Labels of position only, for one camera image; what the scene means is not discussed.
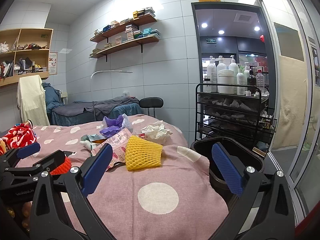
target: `black trash bin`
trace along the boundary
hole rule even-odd
[[[236,195],[231,193],[227,183],[224,181],[217,165],[212,159],[212,145],[220,142],[230,155],[236,156],[244,164],[244,166],[252,166],[257,171],[263,172],[264,162],[262,158],[257,156],[237,141],[228,137],[215,137],[211,139],[202,139],[191,144],[191,149],[208,158],[210,162],[209,175],[212,188],[224,199],[228,207],[230,202],[236,199]]]

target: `framed notice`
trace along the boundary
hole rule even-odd
[[[58,74],[58,52],[49,53],[48,71],[49,75]]]

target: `pink bedsheet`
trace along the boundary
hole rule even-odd
[[[135,132],[158,121],[143,114],[129,116]],[[92,207],[118,240],[207,240],[228,214],[222,197],[209,184],[209,161],[187,149],[182,132],[167,123],[173,134],[167,139],[161,167],[127,171],[125,166],[105,172],[95,192],[88,196]],[[18,163],[33,163],[60,149],[76,152],[69,158],[81,166],[90,152],[79,144],[85,134],[99,133],[100,122],[71,127],[35,127],[39,153]],[[63,194],[70,219],[83,231]]]

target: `black chair backrest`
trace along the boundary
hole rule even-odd
[[[148,115],[149,108],[153,108],[153,117],[156,117],[155,108],[161,108],[163,106],[163,100],[162,98],[143,98],[139,101],[139,106],[141,108],[148,108]]]

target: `silver bolt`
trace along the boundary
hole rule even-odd
[[[70,172],[71,173],[77,173],[79,171],[79,168],[78,167],[72,167],[71,169],[70,169]]]
[[[283,177],[283,172],[282,171],[277,171],[277,175],[279,176],[279,177]]]
[[[48,172],[47,171],[43,171],[42,173],[41,173],[41,177],[46,177],[46,176],[48,176]]]
[[[247,167],[247,172],[249,173],[254,173],[256,170],[254,169],[254,167],[248,166]]]

